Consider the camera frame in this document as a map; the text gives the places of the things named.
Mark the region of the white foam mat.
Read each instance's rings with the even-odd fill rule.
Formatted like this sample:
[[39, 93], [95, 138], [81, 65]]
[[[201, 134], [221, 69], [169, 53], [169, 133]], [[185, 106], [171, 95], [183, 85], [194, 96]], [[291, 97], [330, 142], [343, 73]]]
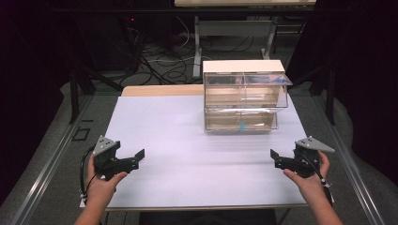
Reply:
[[305, 131], [294, 106], [279, 127], [261, 134], [210, 134], [200, 96], [120, 97], [107, 138], [116, 155], [145, 151], [138, 170], [116, 188], [112, 210], [299, 206], [296, 185], [274, 166], [270, 151], [290, 157]]

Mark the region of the person's left hand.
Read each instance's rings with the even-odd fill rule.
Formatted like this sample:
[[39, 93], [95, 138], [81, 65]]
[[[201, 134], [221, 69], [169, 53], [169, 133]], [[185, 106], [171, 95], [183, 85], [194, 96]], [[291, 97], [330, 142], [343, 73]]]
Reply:
[[95, 174], [94, 156], [91, 155], [87, 167], [87, 202], [84, 211], [89, 216], [101, 216], [114, 196], [116, 186], [128, 174], [120, 172], [109, 181], [98, 178]]

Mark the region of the person's right hand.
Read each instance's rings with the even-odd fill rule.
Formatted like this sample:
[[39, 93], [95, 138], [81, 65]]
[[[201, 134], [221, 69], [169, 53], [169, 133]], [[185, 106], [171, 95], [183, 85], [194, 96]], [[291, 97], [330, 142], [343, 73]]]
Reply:
[[330, 206], [321, 179], [317, 174], [302, 178], [289, 169], [284, 169], [283, 174], [298, 186], [301, 196], [311, 208], [321, 209]]

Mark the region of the white background desk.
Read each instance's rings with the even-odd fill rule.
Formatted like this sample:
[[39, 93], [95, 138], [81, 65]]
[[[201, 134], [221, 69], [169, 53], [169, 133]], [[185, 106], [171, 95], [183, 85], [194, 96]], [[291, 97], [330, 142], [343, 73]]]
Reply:
[[[316, 0], [175, 0], [175, 6], [193, 9], [312, 9]], [[246, 16], [245, 20], [211, 19], [204, 20], [194, 17], [195, 55], [192, 75], [201, 76], [202, 47], [201, 37], [261, 37], [266, 46], [261, 50], [262, 58], [269, 59], [269, 53], [274, 42], [279, 16]]]

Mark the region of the dark equipment with red light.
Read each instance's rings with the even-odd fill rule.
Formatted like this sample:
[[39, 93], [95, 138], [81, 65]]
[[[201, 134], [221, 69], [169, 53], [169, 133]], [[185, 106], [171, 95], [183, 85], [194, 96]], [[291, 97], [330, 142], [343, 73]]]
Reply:
[[127, 17], [100, 17], [95, 23], [103, 35], [99, 46], [100, 64], [106, 70], [136, 72], [142, 52], [140, 32], [131, 25]]

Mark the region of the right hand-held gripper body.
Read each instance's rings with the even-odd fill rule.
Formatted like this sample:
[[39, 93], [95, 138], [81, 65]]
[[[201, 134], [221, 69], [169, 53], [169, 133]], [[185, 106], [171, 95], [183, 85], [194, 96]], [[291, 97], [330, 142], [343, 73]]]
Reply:
[[294, 157], [280, 156], [279, 160], [274, 160], [275, 167], [281, 170], [289, 169], [302, 178], [307, 178], [314, 174], [322, 178], [320, 172], [321, 160], [318, 152], [334, 153], [335, 150], [312, 136], [295, 141], [295, 145], [296, 147], [293, 150]]

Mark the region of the clear drawer box white top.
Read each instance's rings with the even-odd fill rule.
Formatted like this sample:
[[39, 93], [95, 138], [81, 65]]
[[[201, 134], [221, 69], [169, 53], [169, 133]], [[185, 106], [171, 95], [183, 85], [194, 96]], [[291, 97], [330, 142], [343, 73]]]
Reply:
[[[292, 84], [279, 60], [216, 60], [203, 63], [205, 130], [262, 132], [278, 127]], [[239, 123], [246, 130], [239, 130]]]

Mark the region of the black metal stand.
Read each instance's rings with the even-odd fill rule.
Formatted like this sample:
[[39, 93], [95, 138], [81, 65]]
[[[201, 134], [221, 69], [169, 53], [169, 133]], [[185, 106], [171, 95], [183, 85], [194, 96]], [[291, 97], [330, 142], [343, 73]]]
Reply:
[[294, 79], [293, 84], [299, 85], [308, 81], [312, 81], [310, 86], [311, 96], [320, 96], [326, 91], [325, 115], [329, 122], [334, 126], [334, 94], [335, 94], [335, 77], [337, 64], [333, 61], [326, 63], [324, 66], [315, 67], [309, 72]]
[[122, 91], [124, 87], [117, 84], [98, 71], [81, 63], [79, 60], [70, 56], [67, 59], [69, 67], [69, 87], [70, 87], [70, 103], [71, 103], [71, 118], [70, 123], [73, 124], [80, 114], [79, 105], [79, 88], [83, 90], [86, 95], [94, 95], [96, 87], [92, 83], [92, 79], [99, 80], [102, 83], [114, 88], [116, 91]]

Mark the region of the metal floor rail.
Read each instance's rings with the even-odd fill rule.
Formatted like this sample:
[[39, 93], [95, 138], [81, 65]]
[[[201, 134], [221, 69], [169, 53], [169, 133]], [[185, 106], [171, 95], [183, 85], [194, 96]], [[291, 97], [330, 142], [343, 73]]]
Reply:
[[357, 199], [360, 202], [364, 214], [370, 222], [370, 225], [387, 225], [384, 218], [378, 211], [374, 199], [372, 198], [369, 189], [366, 187], [361, 177], [360, 169], [355, 160], [352, 158], [348, 147], [345, 145], [338, 132], [337, 127], [335, 127], [327, 118], [326, 107], [323, 104], [322, 98], [320, 96], [314, 96], [313, 102], [317, 110], [321, 113], [321, 118], [326, 123], [326, 128], [330, 132], [331, 138], [336, 144], [336, 154], [343, 164], [345, 173], [356, 193]]
[[87, 120], [95, 98], [81, 98], [81, 113], [69, 122], [65, 102], [9, 196], [15, 210], [6, 225], [72, 225], [81, 213], [80, 163], [95, 136]]

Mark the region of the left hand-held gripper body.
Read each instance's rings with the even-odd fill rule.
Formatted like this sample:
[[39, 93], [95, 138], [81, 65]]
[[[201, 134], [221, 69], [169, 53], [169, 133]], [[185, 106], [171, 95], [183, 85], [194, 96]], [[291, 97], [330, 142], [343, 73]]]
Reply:
[[109, 181], [118, 173], [130, 173], [139, 169], [140, 153], [133, 157], [117, 158], [116, 151], [120, 146], [120, 141], [113, 141], [100, 136], [94, 147], [95, 172], [104, 176], [106, 181]]

